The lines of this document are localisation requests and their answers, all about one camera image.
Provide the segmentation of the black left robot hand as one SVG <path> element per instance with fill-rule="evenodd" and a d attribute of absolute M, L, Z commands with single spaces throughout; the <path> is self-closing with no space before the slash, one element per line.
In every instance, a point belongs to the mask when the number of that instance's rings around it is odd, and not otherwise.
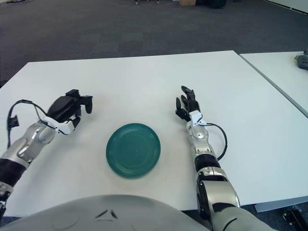
<path fill-rule="evenodd" d="M 42 121 L 61 134 L 71 134 L 81 120 L 81 107 L 85 106 L 87 114 L 92 113 L 92 98 L 81 96 L 79 90 L 70 90 L 50 106 Z"/>

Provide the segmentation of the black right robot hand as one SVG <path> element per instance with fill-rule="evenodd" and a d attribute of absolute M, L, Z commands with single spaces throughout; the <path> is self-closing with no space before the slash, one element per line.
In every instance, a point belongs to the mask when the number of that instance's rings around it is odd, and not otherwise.
<path fill-rule="evenodd" d="M 175 114 L 186 122 L 191 122 L 193 127 L 205 126 L 206 122 L 203 120 L 203 114 L 198 101 L 195 99 L 194 91 L 186 86 L 181 86 L 181 90 L 186 96 L 181 95 L 180 99 L 176 98 Z"/>

